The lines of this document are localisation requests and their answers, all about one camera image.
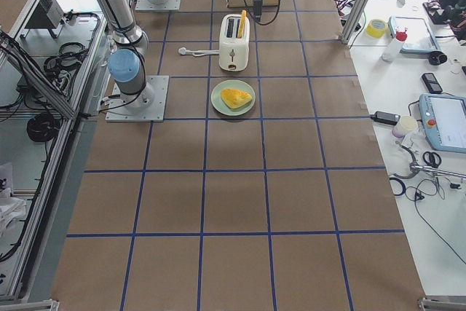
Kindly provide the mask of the white toaster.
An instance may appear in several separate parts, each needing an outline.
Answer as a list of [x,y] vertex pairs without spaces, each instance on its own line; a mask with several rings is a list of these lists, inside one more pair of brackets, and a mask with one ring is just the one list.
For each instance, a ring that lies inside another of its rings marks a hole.
[[219,34],[219,66],[225,71],[243,71],[249,61],[250,23],[245,18],[240,30],[241,15],[225,15]]

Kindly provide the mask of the bread slice in toaster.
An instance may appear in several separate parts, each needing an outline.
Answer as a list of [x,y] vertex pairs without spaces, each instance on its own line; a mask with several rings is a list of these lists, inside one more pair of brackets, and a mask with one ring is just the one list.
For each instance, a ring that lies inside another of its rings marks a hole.
[[237,28],[237,38],[241,39],[245,30],[245,21],[247,19],[247,11],[244,9],[240,15],[240,21]]

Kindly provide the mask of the triangular golden pastry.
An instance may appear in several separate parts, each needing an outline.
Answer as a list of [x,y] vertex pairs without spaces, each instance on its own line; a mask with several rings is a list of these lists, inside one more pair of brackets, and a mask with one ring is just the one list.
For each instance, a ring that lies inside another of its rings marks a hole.
[[230,108],[238,109],[241,108],[253,100],[252,95],[249,92],[226,88],[220,93],[221,100]]

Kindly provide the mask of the green plate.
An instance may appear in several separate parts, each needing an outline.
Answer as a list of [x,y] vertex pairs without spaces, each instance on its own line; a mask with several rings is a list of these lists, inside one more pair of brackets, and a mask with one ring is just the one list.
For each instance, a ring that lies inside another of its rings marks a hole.
[[252,109],[256,94],[248,83],[229,79],[213,88],[210,101],[216,111],[234,117],[243,115]]

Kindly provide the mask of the yellow tape roll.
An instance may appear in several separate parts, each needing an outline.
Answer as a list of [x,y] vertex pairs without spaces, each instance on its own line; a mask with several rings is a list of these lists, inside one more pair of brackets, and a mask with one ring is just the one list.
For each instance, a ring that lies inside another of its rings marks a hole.
[[387,22],[381,19],[372,19],[366,27],[366,33],[373,38],[382,38],[387,31]]

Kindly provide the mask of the white bottle red cap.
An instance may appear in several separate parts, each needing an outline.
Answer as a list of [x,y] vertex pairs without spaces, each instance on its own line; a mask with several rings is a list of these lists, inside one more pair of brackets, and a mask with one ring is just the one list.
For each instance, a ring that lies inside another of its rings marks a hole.
[[398,54],[400,53],[404,42],[407,39],[407,30],[396,31],[396,34],[392,41],[387,45],[386,49],[382,53],[381,59],[385,62],[393,62]]

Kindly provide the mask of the blue teach pendant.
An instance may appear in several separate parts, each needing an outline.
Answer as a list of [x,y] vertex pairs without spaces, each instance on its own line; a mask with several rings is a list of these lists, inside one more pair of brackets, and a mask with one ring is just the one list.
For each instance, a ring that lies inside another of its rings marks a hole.
[[465,153],[465,98],[422,94],[419,111],[426,139],[434,150]]
[[397,31],[406,31],[407,39],[400,50],[402,53],[429,54],[441,50],[430,25],[422,17],[391,16],[388,26],[392,36]]

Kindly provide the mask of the black power adapter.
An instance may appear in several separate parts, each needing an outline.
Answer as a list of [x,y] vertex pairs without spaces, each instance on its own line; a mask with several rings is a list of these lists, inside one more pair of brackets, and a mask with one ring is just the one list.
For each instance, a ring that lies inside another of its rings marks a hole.
[[392,114],[384,111],[376,111],[370,116],[371,120],[374,122],[378,122],[384,125],[392,125],[395,126],[399,119],[399,114]]

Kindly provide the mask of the white paper cup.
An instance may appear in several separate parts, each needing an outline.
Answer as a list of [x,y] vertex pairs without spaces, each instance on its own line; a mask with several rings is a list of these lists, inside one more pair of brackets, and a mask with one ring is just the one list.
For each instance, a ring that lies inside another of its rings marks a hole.
[[418,129],[418,122],[412,116],[401,116],[392,129],[392,135],[396,138],[404,138]]

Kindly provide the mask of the black phone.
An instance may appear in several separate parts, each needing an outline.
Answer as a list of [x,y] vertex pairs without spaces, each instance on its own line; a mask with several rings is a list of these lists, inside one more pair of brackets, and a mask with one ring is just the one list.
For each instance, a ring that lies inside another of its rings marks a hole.
[[424,73],[422,81],[430,94],[441,94],[443,92],[438,80],[433,73]]

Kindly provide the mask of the blue tape roll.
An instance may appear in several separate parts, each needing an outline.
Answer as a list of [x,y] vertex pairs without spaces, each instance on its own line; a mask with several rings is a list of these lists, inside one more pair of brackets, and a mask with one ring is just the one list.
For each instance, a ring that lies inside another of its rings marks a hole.
[[390,176],[389,181],[395,197],[402,197],[406,194],[406,185],[401,179]]

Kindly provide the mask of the black scissors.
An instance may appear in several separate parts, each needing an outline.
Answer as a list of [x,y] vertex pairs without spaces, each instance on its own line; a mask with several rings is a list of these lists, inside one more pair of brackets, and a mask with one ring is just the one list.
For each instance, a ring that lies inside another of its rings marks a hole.
[[442,163],[441,156],[435,151],[425,151],[422,154],[422,159],[427,166],[432,168],[439,168]]

